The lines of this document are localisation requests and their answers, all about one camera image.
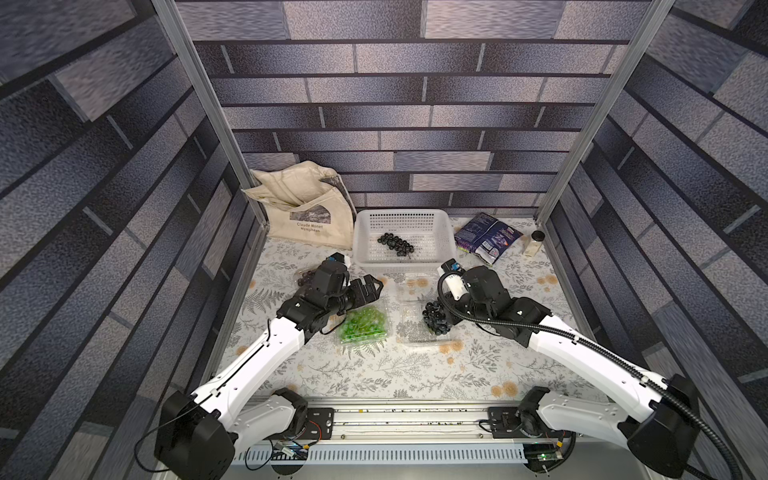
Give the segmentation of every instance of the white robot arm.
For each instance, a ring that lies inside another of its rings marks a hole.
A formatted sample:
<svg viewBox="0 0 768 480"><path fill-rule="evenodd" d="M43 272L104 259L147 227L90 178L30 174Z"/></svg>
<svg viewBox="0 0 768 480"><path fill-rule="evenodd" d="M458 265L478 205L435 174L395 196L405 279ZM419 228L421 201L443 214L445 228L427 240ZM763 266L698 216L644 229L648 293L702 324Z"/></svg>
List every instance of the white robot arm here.
<svg viewBox="0 0 768 480"><path fill-rule="evenodd" d="M320 332L332 314L376 301L384 284L373 276L349 279L346 259L334 253L311 280L283 302L267 331L190 396L174 393L161 410L154 455L184 480L220 478L233 457L275 434L294 437L306 422L306 400L288 389L243 411L283 361Z"/></svg>
<svg viewBox="0 0 768 480"><path fill-rule="evenodd" d="M506 419L507 423L517 422L533 436L546 427L613 442L670 478L685 471L709 478L687 465L701 431L723 456L732 478L741 478L733 453L699 417L698 391L689 379L679 375L666 379L642 369L584 338L534 300L511 298L496 272L485 266L464 271L451 259L440 270L437 290L443 324L466 320L491 326L499 335L567 366L612 400L590 402L534 387L517 408L517 418ZM450 293L443 292L444 282Z"/></svg>

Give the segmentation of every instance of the glass jar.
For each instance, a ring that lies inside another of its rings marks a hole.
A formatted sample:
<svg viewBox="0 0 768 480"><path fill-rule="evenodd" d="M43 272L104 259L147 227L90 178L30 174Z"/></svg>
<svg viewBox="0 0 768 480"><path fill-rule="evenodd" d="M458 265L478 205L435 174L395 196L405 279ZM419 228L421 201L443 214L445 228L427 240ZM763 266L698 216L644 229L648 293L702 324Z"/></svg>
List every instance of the glass jar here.
<svg viewBox="0 0 768 480"><path fill-rule="evenodd" d="M526 239L525 248L523 248L523 255L526 257L533 257L538 253L541 248L541 243L544 242L544 232L536 230L534 233Z"/></svg>

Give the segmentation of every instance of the floral tablecloth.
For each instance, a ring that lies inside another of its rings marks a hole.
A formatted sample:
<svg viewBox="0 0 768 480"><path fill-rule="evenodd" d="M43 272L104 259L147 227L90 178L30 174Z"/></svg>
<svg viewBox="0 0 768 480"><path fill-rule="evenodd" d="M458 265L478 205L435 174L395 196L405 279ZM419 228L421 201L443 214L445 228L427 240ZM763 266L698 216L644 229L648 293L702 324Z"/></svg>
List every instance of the floral tablecloth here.
<svg viewBox="0 0 768 480"><path fill-rule="evenodd" d="M453 218L452 222L458 230L468 220ZM503 220L523 233L535 230L533 220ZM334 251L288 240L266 240L220 368L263 333L277 307L296 291L294 273L316 266ZM531 297L575 328L544 249L530 259L521 252L522 240L518 240L493 267L510 295ZM465 268L482 264L476 256L463 252L458 253L457 260ZM351 278L364 274L353 264ZM448 342L430 346L408 343L409 329L416 325L399 315L402 302L434 298L436 276L421 277L381 279L385 281L382 298L392 314L392 334L387 339L349 348L339 344L336 333L315 335L269 377L257 395L288 387L308 397L521 399L532 386L547 386L585 399L605 398L560 363L467 322L453 327Z"/></svg>

